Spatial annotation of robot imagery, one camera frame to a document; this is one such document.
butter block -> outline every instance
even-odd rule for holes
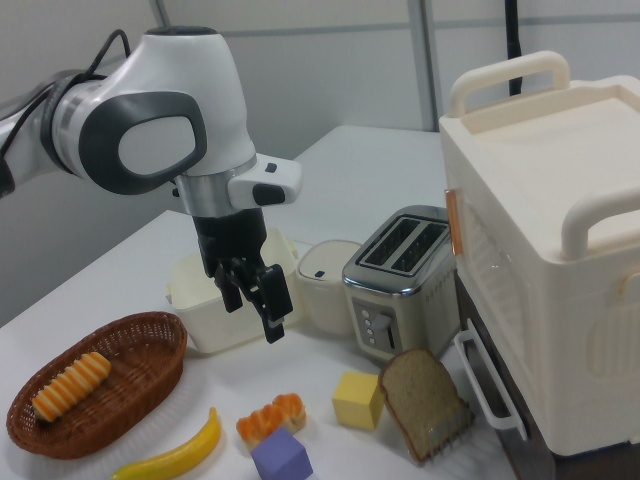
[[[345,372],[333,394],[338,423],[347,427],[375,430],[384,407],[378,375]]]
[[[305,480],[313,473],[307,450],[284,427],[251,451],[262,480]]]

yellow cube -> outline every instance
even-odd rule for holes
[[[345,372],[332,400],[338,423],[367,430],[375,430],[384,407],[378,376],[369,373]]]

white box handle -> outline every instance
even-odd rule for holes
[[[487,349],[482,343],[482,340],[478,335],[478,331],[476,330],[470,318],[467,319],[467,324],[469,329],[460,331],[454,337],[453,343],[455,344],[456,349],[458,350],[458,354],[460,355],[460,359],[462,360],[462,364],[464,366],[465,372],[467,373],[467,377],[469,377],[469,381],[471,382],[473,391],[478,397],[478,401],[480,402],[480,407],[482,408],[482,411],[484,412],[484,415],[487,418],[489,425],[491,425],[496,430],[509,430],[511,428],[517,428],[518,431],[520,432],[520,436],[522,437],[522,439],[526,440],[527,431],[524,428],[524,423],[522,422],[522,418],[520,418],[520,415],[516,410],[516,406],[514,405],[513,400],[511,400],[511,396],[509,395],[509,392],[507,392],[507,388],[504,386],[504,383],[502,383],[500,374],[498,374],[496,367],[493,365],[493,362],[489,357],[489,352],[487,352]],[[482,387],[480,386],[480,383],[478,382],[478,379],[476,378],[476,375],[475,373],[473,373],[473,369],[469,364],[469,359],[467,358],[467,355],[464,352],[464,346],[463,346],[464,342],[475,343],[476,347],[478,348],[478,353],[480,353],[480,357],[482,358],[482,361],[484,362],[485,366],[489,370],[489,373],[491,374],[491,378],[496,384],[496,387],[498,387],[500,396],[502,397],[504,404],[507,406],[507,409],[511,414],[509,417],[502,417],[502,418],[496,417],[491,411],[491,407],[489,406],[487,397],[485,397],[484,392],[482,391]]]
[[[603,188],[578,200],[562,222],[562,256],[578,260],[587,253],[589,229],[605,218],[640,210],[640,185]]]
[[[569,64],[562,55],[550,51],[532,53],[486,67],[476,68],[475,70],[469,70],[462,74],[451,87],[451,112],[449,117],[459,118],[466,113],[465,99],[471,92],[506,82],[513,78],[548,70],[553,72],[553,87],[556,90],[569,88]]]

drawer handle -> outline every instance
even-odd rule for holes
[[[460,215],[458,214],[458,200],[455,190],[445,190],[445,201],[449,215],[449,230],[451,231],[451,249],[453,256],[462,255],[462,234],[460,233]]]
[[[476,90],[548,70],[553,72],[553,87],[556,90],[569,88],[569,64],[562,55],[555,52],[532,53],[469,70],[463,73],[451,87],[449,117],[460,118],[463,116],[467,111],[465,99]]]
[[[509,430],[511,428],[517,428],[518,431],[520,432],[520,436],[522,437],[522,439],[526,440],[527,431],[524,428],[524,423],[522,422],[522,418],[520,418],[520,415],[516,410],[516,406],[514,405],[513,400],[511,400],[511,396],[509,395],[509,392],[507,392],[507,388],[504,386],[504,383],[502,383],[502,379],[500,378],[500,375],[498,374],[496,367],[493,365],[493,362],[489,357],[489,353],[487,352],[487,349],[482,343],[482,340],[478,335],[478,331],[473,325],[473,322],[471,321],[471,319],[467,320],[467,324],[469,326],[469,330],[462,330],[461,332],[459,332],[453,339],[453,343],[455,344],[456,349],[458,350],[458,354],[460,355],[460,359],[462,360],[462,364],[464,366],[465,372],[467,373],[467,377],[469,377],[469,381],[471,382],[473,391],[478,397],[478,401],[480,402],[480,407],[482,408],[482,411],[484,412],[484,415],[487,418],[489,425],[491,425],[496,430]],[[484,392],[482,391],[482,387],[480,387],[480,383],[478,382],[478,379],[476,378],[476,375],[475,373],[473,373],[473,369],[469,364],[469,359],[467,358],[467,355],[464,352],[464,346],[463,346],[464,342],[475,343],[476,347],[478,348],[478,352],[480,353],[480,357],[482,358],[482,361],[484,362],[485,366],[489,370],[489,373],[491,374],[491,378],[493,379],[493,382],[496,384],[496,387],[498,387],[500,396],[502,397],[502,400],[507,406],[507,409],[509,410],[509,413],[511,414],[511,416],[496,417],[491,411],[491,407],[489,406],[487,397],[485,397]]]

toaster button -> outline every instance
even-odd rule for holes
[[[371,322],[371,328],[377,331],[386,330],[389,325],[391,325],[391,317],[382,313],[376,315],[376,318]]]

